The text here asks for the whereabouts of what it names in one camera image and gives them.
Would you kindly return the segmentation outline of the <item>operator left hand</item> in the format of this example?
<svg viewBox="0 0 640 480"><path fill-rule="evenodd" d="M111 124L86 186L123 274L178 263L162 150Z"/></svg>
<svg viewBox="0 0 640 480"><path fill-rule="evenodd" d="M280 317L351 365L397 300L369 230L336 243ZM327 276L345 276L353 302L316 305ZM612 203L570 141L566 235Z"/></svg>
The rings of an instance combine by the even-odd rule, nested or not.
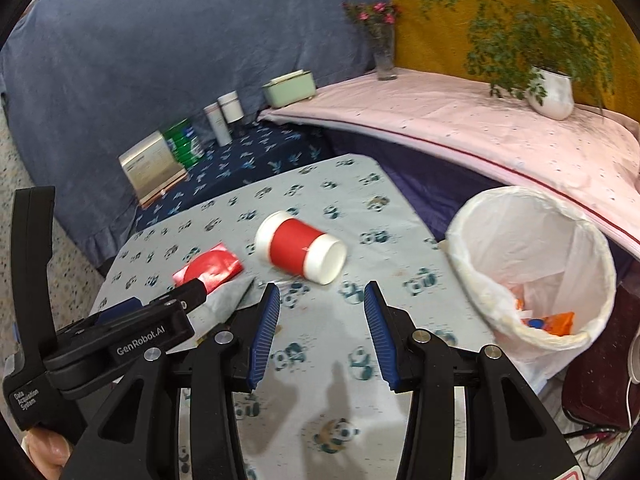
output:
<svg viewBox="0 0 640 480"><path fill-rule="evenodd" d="M69 440L51 430L32 428L22 441L22 448L29 459L48 480L61 478L62 470L73 453Z"/></svg>

